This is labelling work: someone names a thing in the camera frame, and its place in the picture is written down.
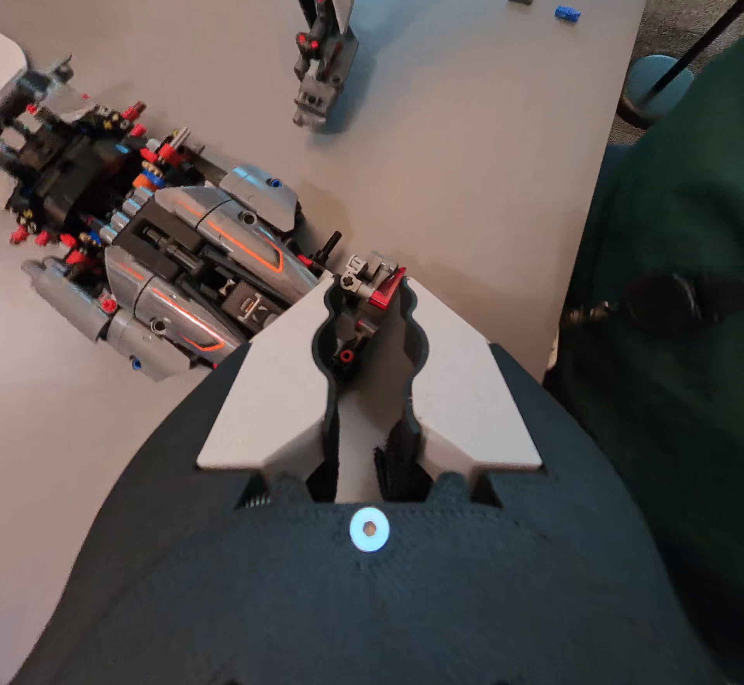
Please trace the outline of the person's green shirt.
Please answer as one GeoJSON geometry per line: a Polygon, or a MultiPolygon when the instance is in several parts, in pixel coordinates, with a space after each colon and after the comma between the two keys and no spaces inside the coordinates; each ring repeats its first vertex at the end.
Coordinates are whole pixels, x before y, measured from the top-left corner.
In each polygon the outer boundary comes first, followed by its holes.
{"type": "Polygon", "coordinates": [[[603,169],[550,389],[613,463],[742,683],[743,42],[603,169]]]}

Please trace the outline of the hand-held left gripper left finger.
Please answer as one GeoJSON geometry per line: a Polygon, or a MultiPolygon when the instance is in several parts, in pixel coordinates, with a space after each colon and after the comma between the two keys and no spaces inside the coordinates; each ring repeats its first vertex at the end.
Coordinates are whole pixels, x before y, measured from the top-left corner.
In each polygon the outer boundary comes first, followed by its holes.
{"type": "Polygon", "coordinates": [[[256,335],[197,457],[204,470],[247,469],[265,480],[290,475],[317,502],[339,481],[340,283],[318,285],[256,335]]]}

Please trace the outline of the grey black lego car model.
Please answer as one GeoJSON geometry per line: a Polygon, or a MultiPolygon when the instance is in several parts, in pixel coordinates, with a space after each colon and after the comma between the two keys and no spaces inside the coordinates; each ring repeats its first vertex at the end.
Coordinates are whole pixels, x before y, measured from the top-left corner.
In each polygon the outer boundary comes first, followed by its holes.
{"type": "Polygon", "coordinates": [[[85,338],[154,382],[216,369],[332,275],[333,233],[294,236],[297,193],[191,139],[147,139],[136,102],[116,110],[71,88],[67,57],[2,98],[2,171],[14,179],[9,242],[53,244],[23,263],[32,289],[85,338]]]}

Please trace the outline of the round grey pole base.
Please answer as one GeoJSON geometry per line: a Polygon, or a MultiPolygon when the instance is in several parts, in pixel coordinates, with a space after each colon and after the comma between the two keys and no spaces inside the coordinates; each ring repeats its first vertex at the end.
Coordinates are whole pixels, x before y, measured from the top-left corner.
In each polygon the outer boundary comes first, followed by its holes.
{"type": "Polygon", "coordinates": [[[683,99],[695,74],[691,65],[743,13],[743,0],[736,0],[683,55],[646,55],[631,62],[623,83],[617,116],[633,128],[646,131],[660,122],[683,99]]]}

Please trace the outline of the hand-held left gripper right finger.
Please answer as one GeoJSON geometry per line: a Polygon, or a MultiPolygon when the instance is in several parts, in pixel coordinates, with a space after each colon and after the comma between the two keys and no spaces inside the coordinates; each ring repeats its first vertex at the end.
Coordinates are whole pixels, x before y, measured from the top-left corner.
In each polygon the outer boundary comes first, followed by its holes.
{"type": "Polygon", "coordinates": [[[543,466],[489,341],[420,282],[399,287],[403,351],[412,367],[403,411],[374,451],[386,502],[423,502],[444,474],[469,489],[497,471],[543,466]]]}

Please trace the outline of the grey lego subassembly red pins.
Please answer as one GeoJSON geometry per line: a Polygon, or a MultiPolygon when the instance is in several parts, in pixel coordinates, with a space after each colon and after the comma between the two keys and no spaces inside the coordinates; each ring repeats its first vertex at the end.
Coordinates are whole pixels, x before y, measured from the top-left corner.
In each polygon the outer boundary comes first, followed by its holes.
{"type": "Polygon", "coordinates": [[[347,83],[358,50],[352,29],[341,31],[332,0],[313,0],[315,21],[295,36],[299,55],[294,73],[300,81],[293,122],[314,131],[327,123],[347,83]]]}

